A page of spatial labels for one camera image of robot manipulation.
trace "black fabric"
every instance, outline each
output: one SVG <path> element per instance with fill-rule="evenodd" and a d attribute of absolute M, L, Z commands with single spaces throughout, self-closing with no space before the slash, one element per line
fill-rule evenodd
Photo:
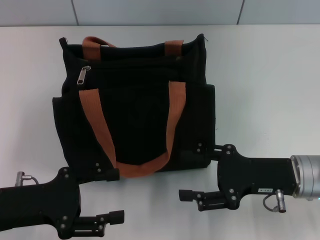
<path fill-rule="evenodd" d="M 168 83 L 99 90 L 118 162 L 141 165 L 166 152 L 168 90 Z"/>
<path fill-rule="evenodd" d="M 104 163 L 105 169 L 113 168 L 80 103 L 77 80 L 84 66 L 91 66 L 91 70 L 87 71 L 81 90 L 99 89 L 118 162 L 141 165 L 166 151 L 168 85 L 173 81 L 186 82 L 186 104 L 176 126 L 169 163 L 161 171 L 210 164 L 206 154 L 215 147 L 215 89 L 206 83 L 202 34 L 182 45 L 182 56 L 164 56 L 164 43 L 133 48 L 102 46 L 101 62 L 83 59 L 81 45 L 68 45 L 65 38 L 60 43 L 67 77 L 62 97 L 53 99 L 53 109 L 64 156 L 71 168 L 91 175 L 97 174 L 96 163 Z"/>

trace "zipper pull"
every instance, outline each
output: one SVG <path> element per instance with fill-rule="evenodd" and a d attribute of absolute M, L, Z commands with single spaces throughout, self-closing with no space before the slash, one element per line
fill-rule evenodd
<path fill-rule="evenodd" d="M 86 73 L 87 71 L 89 71 L 91 69 L 90 66 L 84 66 L 81 71 L 80 71 L 80 75 L 78 77 L 78 81 L 76 81 L 77 85 L 82 85 L 85 83 L 85 77 L 86 77 Z"/>

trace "bag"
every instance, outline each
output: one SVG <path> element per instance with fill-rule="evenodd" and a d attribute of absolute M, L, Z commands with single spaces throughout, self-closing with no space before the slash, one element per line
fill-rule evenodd
<path fill-rule="evenodd" d="M 116 48 L 60 40 L 66 68 L 53 98 L 64 157 L 83 181 L 207 167 L 215 148 L 215 88 L 203 34 L 194 41 Z"/>

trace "bag handle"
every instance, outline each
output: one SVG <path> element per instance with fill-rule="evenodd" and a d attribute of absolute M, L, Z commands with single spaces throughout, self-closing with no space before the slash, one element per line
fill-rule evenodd
<path fill-rule="evenodd" d="M 173 40 L 173 41 L 166 41 L 164 43 L 164 55 L 165 56 L 182 56 L 182 44 L 184 43 L 183 40 Z"/>
<path fill-rule="evenodd" d="M 115 45 L 95 36 L 87 36 L 82 41 L 83 58 L 88 61 L 101 61 L 100 46 L 107 45 L 116 48 Z"/>
<path fill-rule="evenodd" d="M 100 43 L 106 43 L 99 38 L 95 40 L 99 40 Z M 165 56 L 181 56 L 182 44 L 182 40 L 165 42 Z M 162 169 L 169 162 L 175 139 L 176 126 L 186 104 L 186 83 L 169 81 L 168 92 L 169 113 L 166 124 L 166 152 L 142 165 L 132 165 L 117 162 L 116 160 L 116 150 L 112 141 L 112 136 L 109 131 L 108 124 L 103 114 L 99 89 L 79 91 L 79 98 L 84 114 L 92 127 L 94 135 L 103 151 L 108 156 L 113 167 L 119 169 L 121 176 L 134 178 L 151 175 L 154 172 Z"/>

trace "white label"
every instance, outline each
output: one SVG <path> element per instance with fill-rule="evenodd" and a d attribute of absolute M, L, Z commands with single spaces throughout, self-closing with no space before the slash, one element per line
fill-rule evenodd
<path fill-rule="evenodd" d="M 258 193 L 272 193 L 274 191 L 273 188 L 259 188 Z"/>

